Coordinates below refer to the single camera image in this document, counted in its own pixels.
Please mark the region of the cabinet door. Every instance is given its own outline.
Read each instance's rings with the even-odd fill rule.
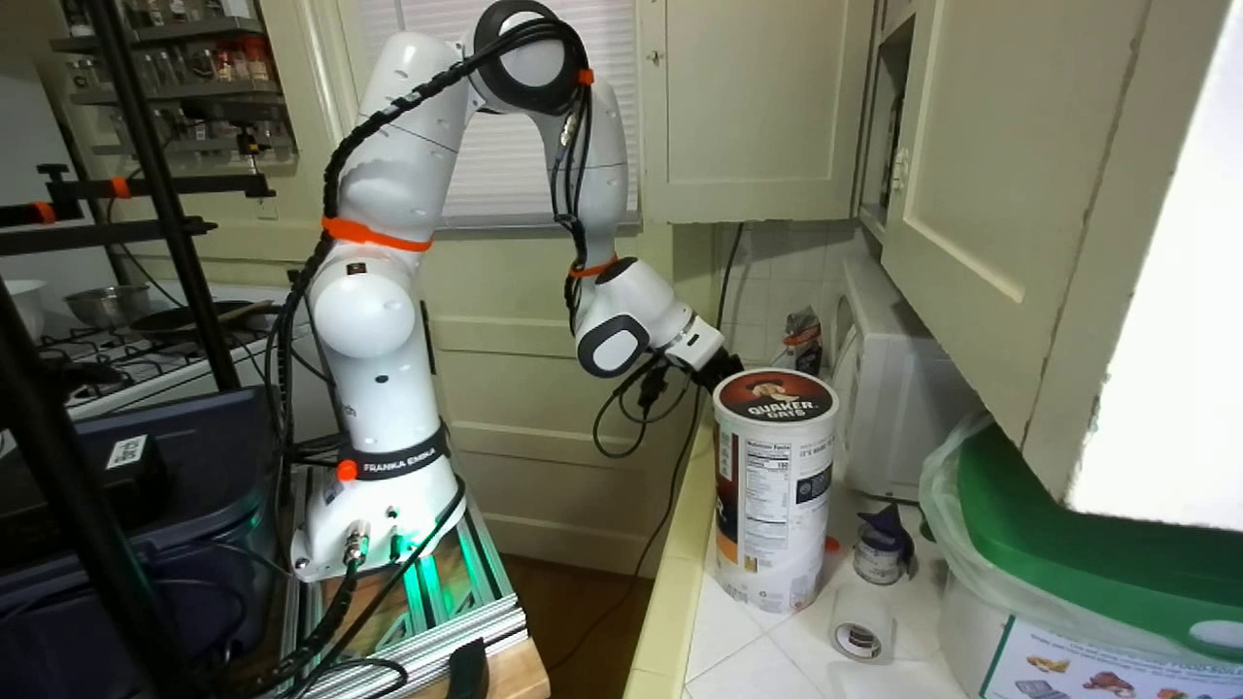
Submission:
[[[1021,441],[1133,63],[1133,0],[922,0],[885,269]]]
[[[651,216],[852,216],[869,0],[657,0],[642,13]]]

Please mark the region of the kitchen counter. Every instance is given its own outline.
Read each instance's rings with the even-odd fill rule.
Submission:
[[[830,560],[830,577],[800,612],[760,612],[730,596],[709,573],[714,431],[704,427],[668,525],[643,628],[633,651],[628,699],[958,699],[938,639],[942,564],[922,549],[922,571],[896,586],[853,573],[852,551]],[[852,497],[835,497],[830,537],[852,527]],[[896,618],[893,659],[858,662],[830,650],[839,586],[879,595]]]

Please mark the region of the window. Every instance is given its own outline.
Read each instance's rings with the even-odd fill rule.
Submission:
[[[571,23],[588,46],[597,80],[610,80],[622,105],[628,154],[628,213],[637,213],[637,9],[625,0],[542,0]],[[418,31],[443,42],[468,42],[485,0],[360,0],[365,67],[375,63],[392,31]],[[547,229],[547,162],[531,121],[475,115],[463,139],[453,184],[443,207],[448,229]]]

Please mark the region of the white cabinet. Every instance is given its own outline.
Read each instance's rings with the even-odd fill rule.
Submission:
[[[1111,497],[1122,480],[1085,497],[1085,441],[1219,15],[1222,4],[918,4],[883,261],[1036,476],[1086,511],[1243,527]]]
[[[852,216],[869,15],[869,0],[642,4],[643,213]]]

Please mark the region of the green container lid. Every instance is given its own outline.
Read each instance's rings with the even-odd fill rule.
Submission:
[[[1045,595],[1243,659],[1243,537],[1060,507],[997,427],[958,451],[972,545]]]

